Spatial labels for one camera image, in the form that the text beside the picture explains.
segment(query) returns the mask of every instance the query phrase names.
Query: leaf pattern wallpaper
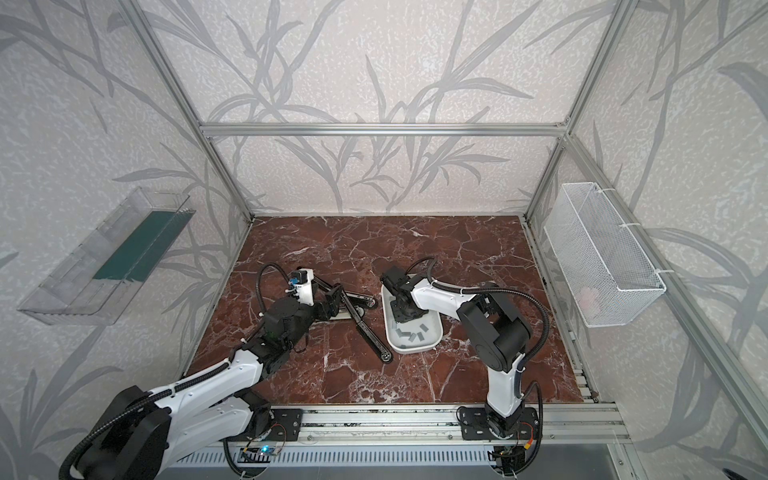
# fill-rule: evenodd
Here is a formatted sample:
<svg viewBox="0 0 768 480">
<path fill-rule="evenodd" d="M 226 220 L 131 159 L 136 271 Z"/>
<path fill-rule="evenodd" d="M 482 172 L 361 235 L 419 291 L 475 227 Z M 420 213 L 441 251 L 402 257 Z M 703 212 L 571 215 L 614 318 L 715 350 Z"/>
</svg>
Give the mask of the leaf pattern wallpaper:
<svg viewBox="0 0 768 480">
<path fill-rule="evenodd" d="M 612 179 L 727 345 L 768 393 L 768 3 L 672 0 L 638 7 L 577 136 Z M 625 327 L 584 328 L 534 225 L 603 400 L 621 408 L 651 478 L 768 478 L 768 458 L 657 301 Z"/>
<path fill-rule="evenodd" d="M 563 121 L 614 8 L 612 0 L 141 4 L 206 122 Z M 113 18 L 111 28 L 121 27 Z M 517 214 L 554 139 L 216 143 L 256 211 Z"/>
<path fill-rule="evenodd" d="M 118 7 L 0 2 L 0 478 L 57 478 L 116 392 L 175 380 L 247 231 Z M 197 212 L 113 326 L 16 310 L 135 188 Z"/>
</svg>

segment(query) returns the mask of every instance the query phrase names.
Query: transparent plastic container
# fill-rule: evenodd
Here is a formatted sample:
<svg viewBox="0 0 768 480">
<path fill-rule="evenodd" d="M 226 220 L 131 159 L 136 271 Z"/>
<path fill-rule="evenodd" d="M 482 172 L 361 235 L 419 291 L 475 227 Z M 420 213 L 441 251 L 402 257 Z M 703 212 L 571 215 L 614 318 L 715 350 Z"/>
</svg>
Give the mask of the transparent plastic container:
<svg viewBox="0 0 768 480">
<path fill-rule="evenodd" d="M 48 325 L 112 325 L 187 225 L 189 195 L 137 188 L 19 305 Z"/>
</svg>

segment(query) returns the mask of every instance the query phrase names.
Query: red marble floor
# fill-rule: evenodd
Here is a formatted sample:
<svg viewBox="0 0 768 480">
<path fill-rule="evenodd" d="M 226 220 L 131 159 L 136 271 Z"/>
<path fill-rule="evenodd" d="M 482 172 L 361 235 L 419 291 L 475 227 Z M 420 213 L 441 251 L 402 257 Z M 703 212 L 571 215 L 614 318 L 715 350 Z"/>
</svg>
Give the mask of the red marble floor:
<svg viewBox="0 0 768 480">
<path fill-rule="evenodd" d="M 190 373 L 210 366 L 240 343 L 257 323 L 253 282 L 260 265 L 277 262 L 288 271 L 313 268 L 324 280 L 349 291 L 376 294 L 379 274 L 390 263 L 407 268 L 436 255 L 435 277 L 458 285 L 494 280 L 523 290 L 549 307 L 541 279 L 517 217 L 264 217 L 256 219 Z M 284 294 L 279 274 L 263 276 L 266 304 Z M 536 309 L 512 301 L 541 331 Z M 383 313 L 365 321 L 386 342 Z M 488 389 L 485 366 L 475 356 L 458 320 L 443 317 L 443 340 L 433 350 L 399 355 L 383 365 L 354 322 L 315 323 L 310 343 L 272 378 L 255 388 L 275 404 L 285 403 L 482 403 Z M 548 341 L 528 363 L 523 385 L 536 379 L 546 402 L 581 402 L 571 364 L 554 322 Z"/>
</svg>

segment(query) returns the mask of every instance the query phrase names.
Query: white wire mesh basket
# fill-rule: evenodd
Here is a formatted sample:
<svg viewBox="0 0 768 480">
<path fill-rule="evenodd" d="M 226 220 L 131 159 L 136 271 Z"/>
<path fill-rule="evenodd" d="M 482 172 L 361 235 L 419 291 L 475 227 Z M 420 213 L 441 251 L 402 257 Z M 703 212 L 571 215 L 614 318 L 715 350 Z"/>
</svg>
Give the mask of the white wire mesh basket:
<svg viewBox="0 0 768 480">
<path fill-rule="evenodd" d="M 544 230 L 589 327 L 626 325 L 667 290 L 595 183 L 562 184 Z"/>
</svg>

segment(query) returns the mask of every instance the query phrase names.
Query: black mounting plate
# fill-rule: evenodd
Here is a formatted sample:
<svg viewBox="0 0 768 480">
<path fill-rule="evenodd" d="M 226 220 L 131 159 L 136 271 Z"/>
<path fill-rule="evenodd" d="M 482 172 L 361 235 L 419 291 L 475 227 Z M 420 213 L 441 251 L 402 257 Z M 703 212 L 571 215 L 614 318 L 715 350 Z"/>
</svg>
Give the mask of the black mounting plate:
<svg viewBox="0 0 768 480">
<path fill-rule="evenodd" d="M 279 426 L 272 427 L 272 431 L 266 436 L 264 441 L 268 442 L 295 442 L 299 439 L 299 430 L 301 429 L 302 409 L 272 409 L 275 419 L 273 425 L 282 425 L 283 431 Z"/>
<path fill-rule="evenodd" d="M 462 427 L 462 439 L 498 440 L 498 437 L 491 432 L 491 428 L 488 426 L 488 414 L 485 412 L 484 407 L 459 407 L 456 416 L 458 417 L 459 425 Z M 520 415 L 518 424 L 525 422 L 533 425 L 534 429 L 536 429 L 537 417 L 536 409 L 525 407 Z M 527 425 L 520 425 L 509 440 L 517 442 L 518 437 L 520 437 L 520 440 L 531 438 L 531 430 Z"/>
</svg>

